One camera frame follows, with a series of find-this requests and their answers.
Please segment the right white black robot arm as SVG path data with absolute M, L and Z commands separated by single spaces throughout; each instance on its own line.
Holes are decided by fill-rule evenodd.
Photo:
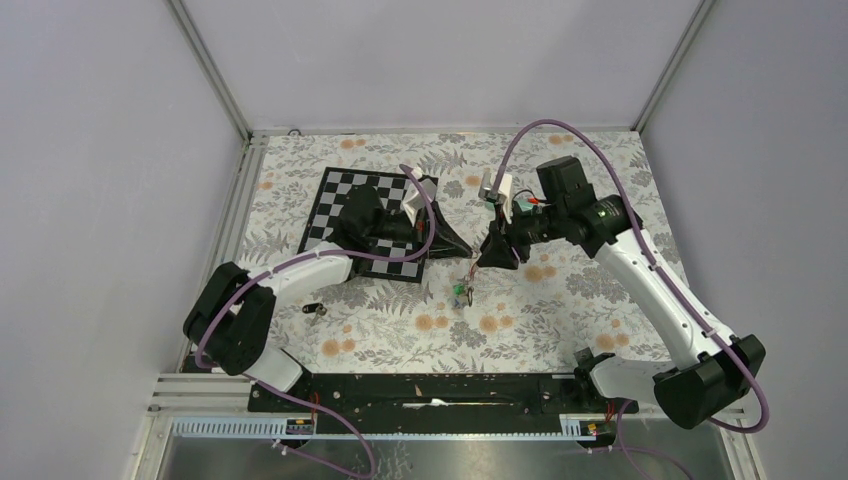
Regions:
M 477 264 L 515 270 L 534 244 L 564 239 L 613 275 L 659 334 L 667 362 L 627 360 L 611 353 L 579 361 L 575 402 L 597 412 L 612 399 L 661 408 L 677 426 L 692 429 L 744 397 L 766 355 L 754 335 L 737 336 L 669 270 L 623 198 L 599 199 L 580 161 L 562 157 L 536 170 L 543 191 L 524 211 L 510 193 L 511 178 L 494 184 L 485 174 L 479 196 L 495 208 Z

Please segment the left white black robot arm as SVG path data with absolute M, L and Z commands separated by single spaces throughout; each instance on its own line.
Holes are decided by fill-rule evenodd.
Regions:
M 276 308 L 363 274 L 381 262 L 380 240 L 411 244 L 412 253 L 396 257 L 398 263 L 471 257 L 471 247 L 448 225 L 429 186 L 428 180 L 413 185 L 396 210 L 383 206 L 375 188 L 354 186 L 332 233 L 312 249 L 262 270 L 219 265 L 183 326 L 196 346 L 195 364 L 271 386 L 272 398 L 285 410 L 304 407 L 311 387 L 301 377 L 303 366 L 267 343 Z

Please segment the keyring with coloured key tags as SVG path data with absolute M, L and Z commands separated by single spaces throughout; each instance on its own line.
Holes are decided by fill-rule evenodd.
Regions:
M 474 260 L 471 263 L 469 270 L 470 270 L 473 263 L 478 264 L 478 262 L 476 260 Z M 452 287 L 452 292 L 453 292 L 453 295 L 454 295 L 454 297 L 453 297 L 453 309 L 464 309 L 464 308 L 471 307 L 473 305 L 474 280 L 475 279 L 473 281 L 470 281 L 468 279 L 469 270 L 465 274 L 465 276 L 462 277 Z

